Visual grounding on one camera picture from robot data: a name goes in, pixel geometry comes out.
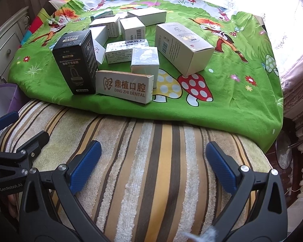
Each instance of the green blanket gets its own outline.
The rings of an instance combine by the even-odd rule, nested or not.
[[[159,53],[158,87],[147,105],[97,94],[73,95],[52,55],[57,40],[66,32],[86,29],[97,11],[110,8],[119,13],[149,6],[167,10],[166,22],[182,23],[216,48],[205,70],[183,79]],[[150,46],[155,27],[146,27]],[[108,43],[120,40],[110,38]],[[108,65],[104,60],[99,69],[130,72],[130,62]],[[283,95],[267,33],[252,14],[202,0],[68,0],[17,51],[9,82],[31,98],[99,114],[178,120],[239,133],[264,152],[282,126]],[[195,82],[207,87],[206,98],[201,92],[192,94]]]

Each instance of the barcode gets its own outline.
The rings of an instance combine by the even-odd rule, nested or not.
[[[166,53],[166,51],[167,51],[167,46],[168,46],[168,44],[165,43],[165,41],[163,41],[163,48],[162,48],[163,53]]]
[[[141,29],[137,30],[137,39],[141,39]]]

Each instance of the striped towel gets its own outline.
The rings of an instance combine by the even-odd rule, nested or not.
[[[230,198],[204,157],[209,141],[216,141],[240,165],[260,172],[271,168],[256,144],[228,132],[98,115],[39,100],[31,100],[19,115],[1,135],[0,150],[15,152],[47,131],[50,140],[34,162],[40,171],[69,163],[91,140],[101,143],[102,156],[76,196],[111,241],[187,241],[183,232],[204,233]],[[255,195],[252,192],[235,227],[244,223]],[[72,227],[56,192],[52,199],[62,222]]]

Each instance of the black box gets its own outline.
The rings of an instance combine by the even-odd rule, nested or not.
[[[95,58],[91,30],[66,33],[53,55],[73,94],[95,94]]]

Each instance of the product box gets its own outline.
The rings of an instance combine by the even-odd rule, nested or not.
[[[145,26],[166,22],[166,11],[154,7],[130,10],[128,17],[137,17]]]
[[[108,64],[131,61],[133,48],[149,46],[146,39],[108,43],[106,57]]]
[[[145,26],[137,17],[121,19],[120,28],[124,40],[145,39]]]
[[[104,49],[104,47],[95,40],[93,40],[93,48],[95,59],[97,60],[97,65],[99,67],[103,63],[106,49]]]
[[[96,13],[94,15],[91,15],[91,17],[90,17],[91,18],[91,22],[93,22],[96,19],[104,18],[107,15],[113,15],[113,11],[110,10],[110,9],[106,9],[106,10],[104,10],[102,12],[98,12],[98,13]]]
[[[155,46],[184,76],[204,70],[214,47],[184,25],[156,25]]]
[[[153,88],[157,88],[159,60],[157,47],[133,48],[131,72],[140,74],[152,74],[154,76]]]
[[[97,61],[91,30],[63,34],[52,52],[73,94],[95,94]]]
[[[120,34],[118,22],[118,15],[108,15],[108,17],[94,20],[89,24],[89,27],[105,25],[107,27],[108,37],[118,37]]]
[[[108,40],[108,30],[107,27],[104,26],[94,26],[89,28],[92,33],[93,40],[97,41],[99,44],[104,46],[104,44]]]
[[[144,104],[152,100],[153,80],[153,75],[107,70],[96,72],[97,93]]]

